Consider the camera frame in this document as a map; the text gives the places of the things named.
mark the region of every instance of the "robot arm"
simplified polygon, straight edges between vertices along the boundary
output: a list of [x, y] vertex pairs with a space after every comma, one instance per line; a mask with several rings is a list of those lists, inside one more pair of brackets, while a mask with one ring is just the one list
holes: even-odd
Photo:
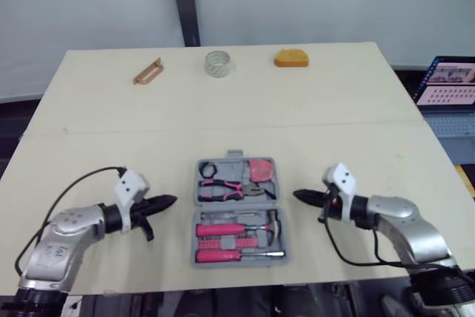
[[154, 239], [146, 218], [167, 209], [177, 198], [163, 195], [145, 199], [147, 191], [145, 178], [127, 170], [115, 187], [114, 204], [100, 203], [57, 214], [30, 257], [14, 302], [2, 309], [10, 311], [9, 316], [60, 316], [88, 247], [105, 234], [138, 226], [147, 241]]
[[[356, 180], [343, 163], [328, 169], [323, 181], [326, 193], [304, 189], [294, 195], [313, 206], [329, 205], [330, 218], [384, 234], [401, 259], [397, 264], [407, 269], [413, 291], [433, 313], [475, 316], [473, 282], [460, 271], [444, 238], [414, 203], [400, 197], [356, 195]], [[327, 219], [324, 213], [325, 209], [321, 223]]]

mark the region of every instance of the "orange sponge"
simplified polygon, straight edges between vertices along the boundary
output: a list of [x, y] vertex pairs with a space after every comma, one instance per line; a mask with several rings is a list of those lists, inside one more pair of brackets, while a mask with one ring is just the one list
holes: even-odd
[[275, 55], [274, 63], [277, 67], [307, 67], [309, 57], [304, 51], [297, 48], [283, 49]]

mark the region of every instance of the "pink tape measure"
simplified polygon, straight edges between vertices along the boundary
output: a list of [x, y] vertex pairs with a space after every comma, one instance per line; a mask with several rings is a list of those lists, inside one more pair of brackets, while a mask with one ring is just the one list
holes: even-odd
[[274, 176], [274, 166], [268, 160], [249, 160], [252, 182], [266, 182]]

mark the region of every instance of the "laptop screen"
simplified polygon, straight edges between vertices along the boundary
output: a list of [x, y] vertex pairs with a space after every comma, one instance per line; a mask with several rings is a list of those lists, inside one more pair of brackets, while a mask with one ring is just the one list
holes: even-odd
[[413, 99], [428, 110], [475, 109], [475, 57], [436, 57]]

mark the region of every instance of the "laptop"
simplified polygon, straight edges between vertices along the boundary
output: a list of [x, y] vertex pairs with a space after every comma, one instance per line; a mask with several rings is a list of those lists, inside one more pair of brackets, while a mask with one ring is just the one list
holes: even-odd
[[475, 57], [437, 56], [413, 99], [452, 162], [475, 163]]

